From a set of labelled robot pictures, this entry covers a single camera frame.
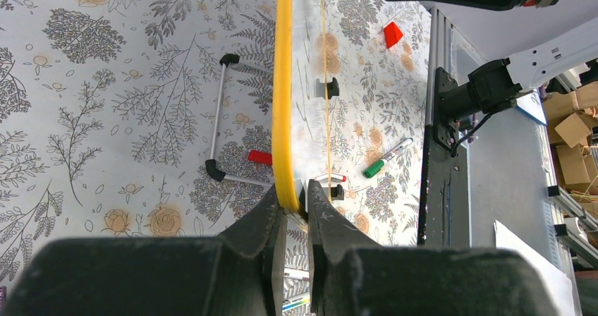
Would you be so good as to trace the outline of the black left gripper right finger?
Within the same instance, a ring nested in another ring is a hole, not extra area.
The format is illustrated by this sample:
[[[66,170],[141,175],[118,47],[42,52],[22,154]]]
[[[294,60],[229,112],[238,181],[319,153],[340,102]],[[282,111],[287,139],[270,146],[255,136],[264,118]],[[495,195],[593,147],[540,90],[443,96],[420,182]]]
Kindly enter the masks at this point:
[[[510,250],[384,247],[305,191],[316,315],[555,315],[538,273]]]

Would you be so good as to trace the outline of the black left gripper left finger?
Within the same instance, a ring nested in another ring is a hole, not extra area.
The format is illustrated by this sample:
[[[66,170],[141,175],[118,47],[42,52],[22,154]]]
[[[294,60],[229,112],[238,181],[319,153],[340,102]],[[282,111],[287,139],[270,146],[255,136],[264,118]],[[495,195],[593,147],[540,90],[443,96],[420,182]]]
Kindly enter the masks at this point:
[[[271,188],[216,236],[64,238],[8,293],[4,315],[280,315],[286,217]]]

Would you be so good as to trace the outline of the yellow framed whiteboard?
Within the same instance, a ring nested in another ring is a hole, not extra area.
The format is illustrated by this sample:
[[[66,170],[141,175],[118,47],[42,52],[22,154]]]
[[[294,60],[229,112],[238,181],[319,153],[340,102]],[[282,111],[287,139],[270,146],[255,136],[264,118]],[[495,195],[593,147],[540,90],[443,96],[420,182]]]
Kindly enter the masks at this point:
[[[307,209],[309,180],[329,172],[323,0],[276,0],[271,152],[279,204]]]

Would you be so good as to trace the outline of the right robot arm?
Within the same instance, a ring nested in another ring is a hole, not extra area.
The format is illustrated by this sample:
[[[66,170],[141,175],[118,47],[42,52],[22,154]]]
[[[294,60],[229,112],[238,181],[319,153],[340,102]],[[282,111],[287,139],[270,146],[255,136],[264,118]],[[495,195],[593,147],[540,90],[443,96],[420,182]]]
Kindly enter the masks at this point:
[[[446,121],[508,109],[522,92],[597,55],[597,0],[387,1],[445,6],[487,56],[461,86],[437,70],[435,116]]]

